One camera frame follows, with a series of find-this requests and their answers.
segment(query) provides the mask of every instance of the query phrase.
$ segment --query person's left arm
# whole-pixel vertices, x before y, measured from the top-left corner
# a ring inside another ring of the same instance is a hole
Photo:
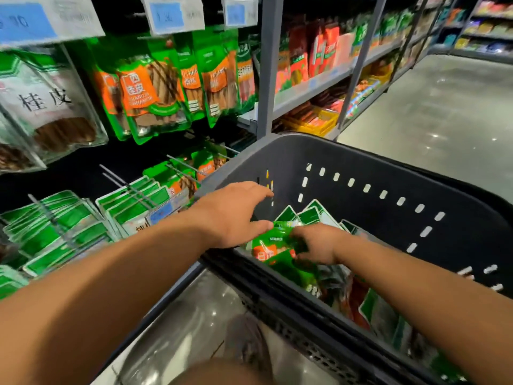
[[[0,373],[10,385],[88,384],[144,315],[209,248],[271,229],[250,222],[273,193],[230,184],[0,302]]]

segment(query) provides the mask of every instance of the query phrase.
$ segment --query person's right arm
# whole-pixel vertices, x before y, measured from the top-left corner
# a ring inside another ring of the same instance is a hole
[[[513,383],[513,300],[469,279],[340,229],[296,227],[311,261],[365,279],[479,385]]]

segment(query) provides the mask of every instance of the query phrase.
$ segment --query pink package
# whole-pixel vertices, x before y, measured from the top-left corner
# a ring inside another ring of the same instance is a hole
[[[335,60],[333,66],[339,66],[343,63],[349,62],[351,59],[351,48],[355,41],[355,33],[339,35],[337,40],[337,52],[335,53]]]

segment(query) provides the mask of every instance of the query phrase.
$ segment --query forearm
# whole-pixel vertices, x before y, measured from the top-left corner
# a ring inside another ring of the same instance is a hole
[[[479,384],[510,381],[512,301],[402,252],[353,237],[336,250],[451,361]]]
[[[0,303],[9,384],[88,384],[144,315],[208,249],[187,212],[72,262]]]

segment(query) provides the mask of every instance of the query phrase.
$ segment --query person's left hand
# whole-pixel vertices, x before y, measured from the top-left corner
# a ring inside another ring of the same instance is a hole
[[[251,222],[257,204],[274,193],[256,182],[246,181],[229,184],[203,196],[186,214],[209,234],[210,248],[238,246],[269,231],[273,222]]]

